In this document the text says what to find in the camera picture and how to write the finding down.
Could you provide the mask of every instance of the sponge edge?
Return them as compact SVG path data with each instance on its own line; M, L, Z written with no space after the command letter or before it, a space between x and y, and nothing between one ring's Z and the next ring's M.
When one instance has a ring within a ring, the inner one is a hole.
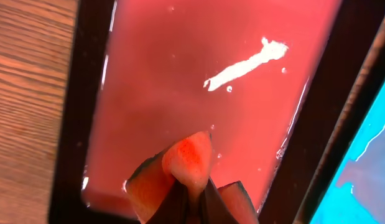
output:
M127 196L141 223L155 214L174 183L162 170L163 155L164 151L145 160L126 183Z
M174 176L187 186L191 201L205 189L213 160L208 131L195 133L175 143L163 156L162 167L167 176Z
M228 210L240 224L258 224L257 214L253 203L244 189L242 182L237 181L220 187L221 195Z

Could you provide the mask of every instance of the bubble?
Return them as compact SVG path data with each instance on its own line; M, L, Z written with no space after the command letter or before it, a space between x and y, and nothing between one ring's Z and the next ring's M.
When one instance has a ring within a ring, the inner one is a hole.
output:
M169 12L173 12L173 11L174 11L174 6L169 6L169 7L167 8L167 10L168 10Z

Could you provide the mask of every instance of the picture frame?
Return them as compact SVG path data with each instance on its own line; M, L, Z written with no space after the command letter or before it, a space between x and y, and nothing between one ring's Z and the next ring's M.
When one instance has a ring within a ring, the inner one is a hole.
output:
M49 223L138 223L90 210L81 185L115 0L80 0ZM385 15L385 0L343 0L282 162L258 216L292 223Z

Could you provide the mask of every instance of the glass pane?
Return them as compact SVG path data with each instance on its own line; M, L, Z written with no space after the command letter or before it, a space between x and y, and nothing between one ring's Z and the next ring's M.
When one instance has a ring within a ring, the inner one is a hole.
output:
M385 223L385 83L311 223Z
M213 135L217 187L265 198L340 0L118 0L86 162L92 208L133 217L148 157Z

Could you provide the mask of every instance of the red surface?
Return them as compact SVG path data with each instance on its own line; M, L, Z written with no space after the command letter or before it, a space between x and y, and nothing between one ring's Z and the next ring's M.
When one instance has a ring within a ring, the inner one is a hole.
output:
M257 208L338 2L119 0L85 200L131 215L122 185L134 169L174 141L210 130L220 154L215 184L241 180ZM285 43L285 56L213 92L203 88L207 78L260 52L262 37Z

